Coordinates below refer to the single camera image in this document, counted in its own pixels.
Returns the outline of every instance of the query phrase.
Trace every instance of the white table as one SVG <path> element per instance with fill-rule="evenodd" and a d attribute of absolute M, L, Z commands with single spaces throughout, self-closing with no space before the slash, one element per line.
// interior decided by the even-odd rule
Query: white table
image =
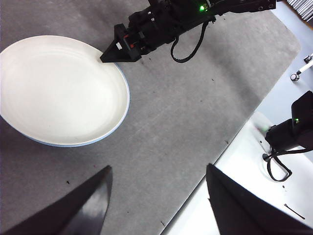
<path fill-rule="evenodd" d="M 254 113 L 221 155 L 215 166 L 244 188 L 300 222 L 313 227 L 313 163 L 303 154 L 281 156 L 293 175 L 285 182 L 275 182 L 268 175 L 262 154 L 269 152 L 263 131 L 272 123 L 261 113 Z M 284 176 L 272 163 L 273 175 Z M 179 213 L 168 235 L 218 235 L 218 227 L 209 203 L 206 181 L 202 180 L 192 198 Z M 284 206 L 287 204 L 305 220 Z"/>

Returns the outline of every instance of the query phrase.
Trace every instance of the white bowl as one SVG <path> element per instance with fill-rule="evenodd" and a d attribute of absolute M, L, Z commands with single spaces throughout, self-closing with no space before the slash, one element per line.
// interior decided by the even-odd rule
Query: white bowl
<path fill-rule="evenodd" d="M 0 54 L 0 115 L 41 143 L 60 147 L 90 144 L 110 135 L 130 102 L 117 65 L 75 39 L 37 36 Z"/>

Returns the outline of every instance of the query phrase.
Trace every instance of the gray carpet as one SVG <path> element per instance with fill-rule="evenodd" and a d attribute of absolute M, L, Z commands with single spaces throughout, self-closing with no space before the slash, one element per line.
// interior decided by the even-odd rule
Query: gray carpet
<path fill-rule="evenodd" d="M 26 37 L 61 35 L 104 50 L 113 26 L 146 0 L 2 0 L 1 49 Z M 197 27 L 180 37 L 188 55 Z M 178 64 L 170 45 L 120 63 L 131 105 L 108 138 L 77 148 L 34 142 L 0 118 L 3 231 L 60 199 L 106 165 L 113 168 L 104 235 L 157 235 L 299 51 L 271 13 L 227 14 L 207 29 L 198 53 Z"/>

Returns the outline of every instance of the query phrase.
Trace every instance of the black strap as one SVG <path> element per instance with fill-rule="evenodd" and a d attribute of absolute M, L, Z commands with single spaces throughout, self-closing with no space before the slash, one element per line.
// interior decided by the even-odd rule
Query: black strap
<path fill-rule="evenodd" d="M 292 175 L 292 171 L 290 169 L 288 169 L 279 159 L 278 159 L 278 156 L 281 156 L 281 155 L 286 155 L 286 154 L 296 154 L 296 153 L 306 153 L 306 152 L 309 152 L 311 151 L 311 149 L 300 149 L 300 150 L 290 150 L 290 151 L 282 151 L 282 152 L 277 152 L 277 153 L 273 153 L 271 155 L 268 156 L 269 158 L 269 161 L 268 161 L 268 165 L 267 165 L 267 168 L 268 168 L 268 174 L 269 176 L 274 180 L 274 181 L 278 181 L 278 182 L 283 182 L 283 181 L 286 181 L 291 175 Z M 276 180 L 272 174 L 272 171 L 271 171 L 271 168 L 270 168 L 270 161 L 272 159 L 275 159 L 276 162 L 283 168 L 285 169 L 287 172 L 288 172 L 288 175 L 281 179 L 281 180 Z"/>
<path fill-rule="evenodd" d="M 271 168 L 270 168 L 270 161 L 271 161 L 273 158 L 277 161 L 277 163 L 278 163 L 279 165 L 281 165 L 281 166 L 288 172 L 288 175 L 285 176 L 285 177 L 284 177 L 283 179 L 281 179 L 281 180 L 276 180 L 276 179 L 274 178 L 273 174 L 272 174 L 272 170 L 271 170 Z M 288 169 L 288 168 L 278 159 L 277 156 L 271 157 L 271 158 L 269 159 L 269 161 L 268 161 L 268 166 L 267 166 L 267 167 L 268 167 L 268 174 L 269 174 L 269 176 L 270 176 L 274 181 L 283 182 L 283 181 L 286 181 L 286 180 L 292 175 L 292 171 L 291 171 L 290 169 Z"/>
<path fill-rule="evenodd" d="M 184 58 L 184 59 L 177 59 L 177 58 L 175 58 L 174 55 L 173 55 L 174 47 L 176 46 L 176 44 L 177 44 L 178 41 L 179 41 L 179 36 L 176 36 L 176 39 L 175 39 L 175 41 L 173 42 L 173 45 L 172 45 L 172 47 L 171 47 L 171 56 L 172 56 L 173 60 L 175 60 L 175 61 L 178 62 L 178 63 L 185 63 L 185 62 L 187 62 L 188 60 L 190 60 L 192 57 L 194 57 L 194 55 L 197 53 L 197 50 L 199 49 L 199 47 L 200 47 L 200 45 L 201 45 L 201 43 L 202 43 L 202 41 L 203 41 L 205 29 L 206 29 L 206 27 L 207 27 L 208 24 L 209 24 L 209 21 L 206 21 L 206 22 L 204 22 L 204 23 L 202 24 L 201 35 L 200 35 L 199 41 L 198 41 L 198 43 L 197 43 L 195 49 L 193 50 L 193 52 L 192 52 L 189 56 L 187 56 L 187 57 Z"/>

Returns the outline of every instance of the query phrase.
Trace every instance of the white surface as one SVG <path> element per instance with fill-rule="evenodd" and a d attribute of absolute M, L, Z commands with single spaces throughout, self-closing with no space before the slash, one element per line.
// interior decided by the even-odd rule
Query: white surface
<path fill-rule="evenodd" d="M 304 154 L 281 156 L 293 175 L 285 182 L 275 182 L 268 175 L 262 154 L 269 152 L 263 134 L 272 123 L 261 113 L 254 113 L 221 155 L 215 166 L 257 197 L 313 227 L 313 163 Z M 283 177 L 284 172 L 272 161 L 272 173 Z M 168 235 L 218 235 L 219 230 L 208 201 L 206 180 L 202 180 L 189 203 L 182 210 Z M 286 208 L 287 204 L 305 220 Z"/>
<path fill-rule="evenodd" d="M 60 36 L 18 41 L 1 53 L 0 114 L 39 142 L 78 146 L 112 133 L 129 106 L 127 81 L 102 52 Z"/>
<path fill-rule="evenodd" d="M 262 154 L 269 152 L 269 144 L 257 129 L 270 125 L 265 116 L 255 113 L 215 166 L 257 197 L 313 228 L 313 163 L 304 154 L 280 156 L 292 175 L 285 182 L 273 181 L 262 159 Z M 285 175 L 274 161 L 272 172 L 277 179 Z M 286 208 L 285 203 L 305 220 Z"/>

